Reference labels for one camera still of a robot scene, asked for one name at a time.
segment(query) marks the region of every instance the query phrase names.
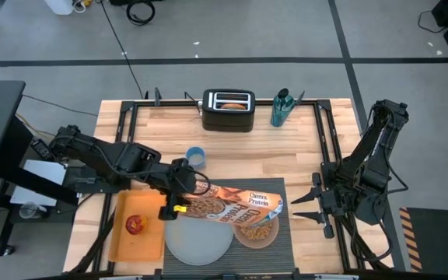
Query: bowl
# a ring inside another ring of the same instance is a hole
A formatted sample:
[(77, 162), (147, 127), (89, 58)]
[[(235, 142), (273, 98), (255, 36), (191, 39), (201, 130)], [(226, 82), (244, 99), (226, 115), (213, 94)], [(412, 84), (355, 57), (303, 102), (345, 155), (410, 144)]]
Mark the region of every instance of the bowl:
[(249, 247), (251, 249), (262, 249), (267, 246), (269, 246), (274, 239), (276, 239), (276, 236), (279, 232), (279, 218), (275, 217), (271, 220), (272, 222), (272, 228), (271, 232), (269, 232), (269, 235), (266, 236), (262, 240), (249, 240), (242, 232), (240, 226), (233, 226), (233, 232), (234, 236), (240, 241), (244, 246)]

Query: bottle cap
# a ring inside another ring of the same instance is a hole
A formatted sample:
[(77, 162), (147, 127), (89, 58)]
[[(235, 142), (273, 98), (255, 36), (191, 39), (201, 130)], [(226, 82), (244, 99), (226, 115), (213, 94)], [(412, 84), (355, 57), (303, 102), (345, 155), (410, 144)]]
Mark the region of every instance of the bottle cap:
[(281, 89), (278, 93), (278, 96), (281, 98), (285, 98), (288, 96), (288, 93), (289, 93), (288, 89)]

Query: round plate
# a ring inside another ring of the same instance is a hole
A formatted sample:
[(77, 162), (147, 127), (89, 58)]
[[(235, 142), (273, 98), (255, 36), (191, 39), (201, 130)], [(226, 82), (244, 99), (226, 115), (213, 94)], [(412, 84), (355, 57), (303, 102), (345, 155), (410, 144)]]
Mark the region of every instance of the round plate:
[(239, 226), (233, 226), (233, 232), (238, 241), (240, 241), (243, 245), (246, 247), (252, 248), (252, 249), (262, 249), (267, 246), (269, 246), (274, 239), (276, 239), (276, 236), (279, 232), (279, 218), (275, 217), (271, 220), (272, 222), (272, 228), (271, 232), (268, 236), (266, 236), (262, 240), (249, 240), (244, 234), (241, 233), (241, 228)]
[(179, 215), (165, 225), (165, 242), (170, 253), (190, 265), (217, 261), (233, 241), (233, 228), (224, 222), (210, 222)]

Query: wooden tabletop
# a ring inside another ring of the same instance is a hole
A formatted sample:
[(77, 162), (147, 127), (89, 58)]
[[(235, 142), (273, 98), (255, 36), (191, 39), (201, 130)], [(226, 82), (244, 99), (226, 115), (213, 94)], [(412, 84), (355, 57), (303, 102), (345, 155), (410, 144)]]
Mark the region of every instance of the wooden tabletop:
[[(101, 103), (94, 137), (107, 142), (114, 141), (121, 102), (104, 100)], [(352, 102), (350, 99), (332, 99), (331, 106), (341, 152), (345, 157), (360, 139)], [(123, 141), (127, 138), (129, 114), (126, 117)], [(284, 178), (295, 266), (301, 273), (341, 273), (343, 267), (337, 239), (325, 239), (322, 226), (313, 220), (292, 215), (293, 212), (318, 211), (317, 201), (289, 204), (309, 191), (312, 187), (311, 174), (320, 172), (322, 155), (313, 107), (297, 107), (280, 128), (269, 124), (270, 117), (271, 108), (259, 106), (255, 110), (253, 131), (229, 133), (204, 130), (194, 107), (142, 107), (138, 112), (135, 142), (158, 150), (162, 154), (162, 162), (165, 163), (184, 157), (191, 146), (201, 146), (207, 157), (207, 166), (202, 171), (211, 179)], [(323, 120), (324, 129), (327, 130), (325, 114)], [(328, 147), (330, 158), (334, 159), (331, 142), (328, 142)], [(132, 184), (132, 188), (144, 187), (146, 186), (138, 182)], [(78, 209), (64, 271), (74, 268), (96, 239), (103, 198), (103, 194), (95, 194)], [(114, 196), (111, 211), (115, 204)], [(362, 238), (376, 254), (379, 255), (387, 249), (387, 239), (379, 226), (370, 226), (358, 221), (358, 227)], [(345, 238), (350, 244), (346, 232)], [(109, 246), (110, 237), (103, 247), (101, 269), (107, 267)], [(355, 258), (352, 254), (350, 256), (352, 267), (355, 268)], [(383, 262), (393, 266), (391, 257), (385, 258)], [(117, 262), (115, 274), (152, 275), (155, 268), (163, 268), (163, 260)]]

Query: yellow and black striped tape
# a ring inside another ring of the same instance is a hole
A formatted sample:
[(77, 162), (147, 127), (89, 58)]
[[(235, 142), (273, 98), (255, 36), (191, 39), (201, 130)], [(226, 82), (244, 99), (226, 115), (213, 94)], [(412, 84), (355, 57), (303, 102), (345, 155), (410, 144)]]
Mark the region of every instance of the yellow and black striped tape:
[(413, 272), (421, 272), (422, 266), (421, 261), (419, 260), (418, 244), (416, 243), (414, 231), (412, 229), (411, 216), (409, 215), (408, 209), (405, 207), (400, 209), (400, 214), (405, 243), (409, 253), (409, 261), (411, 262), (411, 269)]

